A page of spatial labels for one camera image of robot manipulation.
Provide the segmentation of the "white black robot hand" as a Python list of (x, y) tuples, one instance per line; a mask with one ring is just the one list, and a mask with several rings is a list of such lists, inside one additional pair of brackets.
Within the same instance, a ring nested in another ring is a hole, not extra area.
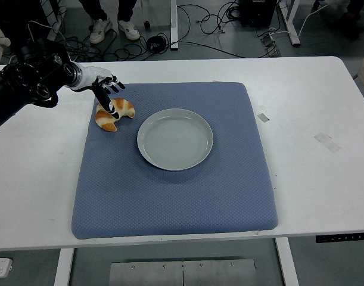
[(111, 71), (100, 67), (83, 67), (77, 64), (79, 71), (77, 78), (70, 89), (75, 92), (81, 92), (90, 89), (102, 107), (115, 119), (119, 119), (117, 108), (114, 107), (112, 100), (108, 96), (111, 93), (118, 93), (119, 88), (125, 86), (111, 74)]

